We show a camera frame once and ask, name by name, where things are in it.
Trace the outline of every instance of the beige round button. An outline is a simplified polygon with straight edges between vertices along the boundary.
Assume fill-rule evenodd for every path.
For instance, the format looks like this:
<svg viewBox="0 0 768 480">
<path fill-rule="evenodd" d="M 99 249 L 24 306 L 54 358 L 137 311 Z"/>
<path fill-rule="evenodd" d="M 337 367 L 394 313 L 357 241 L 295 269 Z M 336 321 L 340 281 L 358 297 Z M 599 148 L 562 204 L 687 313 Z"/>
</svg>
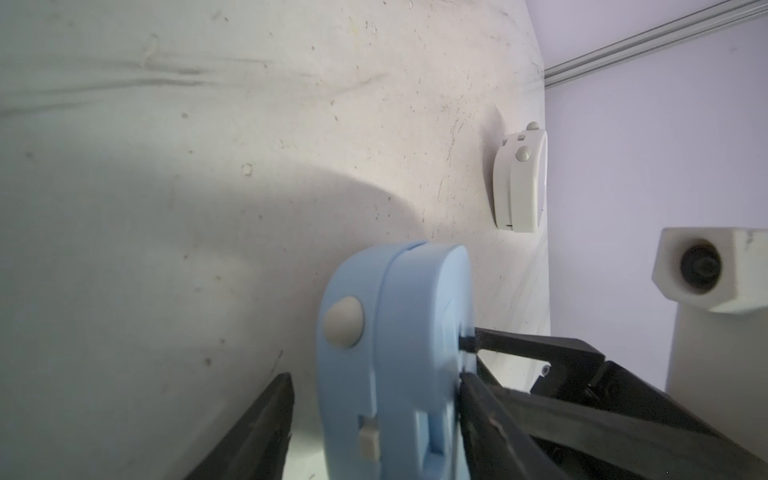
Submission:
<svg viewBox="0 0 768 480">
<path fill-rule="evenodd" d="M 354 296 L 345 296 L 334 303 L 323 317 L 323 335 L 328 343 L 340 349 L 354 346 L 364 326 L 362 305 Z"/>
<path fill-rule="evenodd" d="M 531 158 L 531 148 L 527 145 L 518 148 L 518 153 L 515 154 L 515 158 L 519 161 L 528 161 L 528 159 Z"/>
</svg>

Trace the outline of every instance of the grey button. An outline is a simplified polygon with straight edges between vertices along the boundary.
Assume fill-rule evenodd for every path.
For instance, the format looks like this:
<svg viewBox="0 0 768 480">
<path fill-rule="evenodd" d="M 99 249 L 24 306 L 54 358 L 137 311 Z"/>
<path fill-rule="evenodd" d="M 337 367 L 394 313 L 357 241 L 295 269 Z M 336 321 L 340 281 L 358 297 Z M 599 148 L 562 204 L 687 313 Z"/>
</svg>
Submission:
<svg viewBox="0 0 768 480">
<path fill-rule="evenodd" d="M 531 158 L 531 148 L 528 146 L 520 147 L 518 153 L 515 154 L 515 158 L 519 161 L 528 161 Z"/>
</svg>

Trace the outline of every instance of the light blue plastic object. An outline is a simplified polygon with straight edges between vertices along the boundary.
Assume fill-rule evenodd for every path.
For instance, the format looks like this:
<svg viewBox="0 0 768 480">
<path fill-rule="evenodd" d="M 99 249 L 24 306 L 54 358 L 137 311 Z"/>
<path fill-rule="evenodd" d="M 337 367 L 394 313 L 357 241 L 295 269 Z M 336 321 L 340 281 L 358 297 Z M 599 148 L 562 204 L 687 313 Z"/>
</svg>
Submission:
<svg viewBox="0 0 768 480">
<path fill-rule="evenodd" d="M 323 318 L 360 301 L 358 342 L 326 341 Z M 458 375 L 476 370 L 458 349 L 474 336 L 472 279 L 461 245 L 407 243 L 364 250 L 333 274 L 317 325 L 317 391 L 330 480 L 468 480 L 455 414 Z M 361 455 L 375 419 L 379 460 Z"/>
</svg>

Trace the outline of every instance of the scratched white surface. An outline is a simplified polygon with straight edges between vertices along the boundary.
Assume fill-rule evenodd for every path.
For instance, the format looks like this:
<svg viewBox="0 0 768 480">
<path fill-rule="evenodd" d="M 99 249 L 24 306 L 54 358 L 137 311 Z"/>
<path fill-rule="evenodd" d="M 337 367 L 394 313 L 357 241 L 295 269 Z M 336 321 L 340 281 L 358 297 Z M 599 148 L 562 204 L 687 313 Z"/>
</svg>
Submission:
<svg viewBox="0 0 768 480">
<path fill-rule="evenodd" d="M 541 66 L 523 0 L 5 0 L 0 477 L 182 478 L 289 371 L 325 478 L 316 311 L 378 243 L 463 243 L 477 324 L 547 332 L 546 229 L 489 203 Z"/>
</svg>

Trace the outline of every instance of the black knob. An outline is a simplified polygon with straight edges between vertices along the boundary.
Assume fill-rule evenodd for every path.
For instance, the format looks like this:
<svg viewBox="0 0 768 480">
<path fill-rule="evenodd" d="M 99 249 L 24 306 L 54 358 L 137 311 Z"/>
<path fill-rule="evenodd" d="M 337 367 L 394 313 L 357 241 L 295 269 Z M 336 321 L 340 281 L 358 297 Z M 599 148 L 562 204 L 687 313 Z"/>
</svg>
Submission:
<svg viewBox="0 0 768 480">
<path fill-rule="evenodd" d="M 717 285 L 722 270 L 720 255 L 711 243 L 693 245 L 680 259 L 683 280 L 700 293 L 709 292 Z"/>
</svg>

